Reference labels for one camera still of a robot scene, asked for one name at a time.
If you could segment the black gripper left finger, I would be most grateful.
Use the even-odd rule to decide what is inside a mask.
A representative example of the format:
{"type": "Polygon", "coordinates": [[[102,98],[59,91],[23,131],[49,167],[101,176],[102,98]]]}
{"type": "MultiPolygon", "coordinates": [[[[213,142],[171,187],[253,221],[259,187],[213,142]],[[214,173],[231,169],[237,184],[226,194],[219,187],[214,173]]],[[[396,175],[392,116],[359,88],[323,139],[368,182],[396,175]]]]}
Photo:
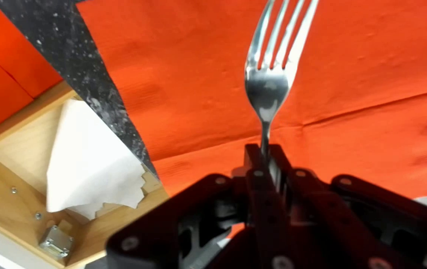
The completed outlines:
{"type": "Polygon", "coordinates": [[[259,148],[253,143],[247,143],[244,146],[244,179],[246,179],[246,188],[252,200],[256,200],[261,196],[262,188],[262,163],[261,163],[261,154],[259,148]]]}

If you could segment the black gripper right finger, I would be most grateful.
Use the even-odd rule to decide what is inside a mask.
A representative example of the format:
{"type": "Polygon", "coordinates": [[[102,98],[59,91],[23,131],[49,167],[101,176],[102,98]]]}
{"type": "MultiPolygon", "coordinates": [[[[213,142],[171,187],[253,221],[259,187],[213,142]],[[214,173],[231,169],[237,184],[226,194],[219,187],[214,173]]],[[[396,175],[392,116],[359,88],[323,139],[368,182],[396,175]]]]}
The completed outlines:
{"type": "Polygon", "coordinates": [[[289,170],[290,170],[290,164],[283,149],[277,143],[273,143],[270,146],[268,172],[270,172],[274,190],[281,197],[286,197],[289,193],[287,190],[289,170]]]}

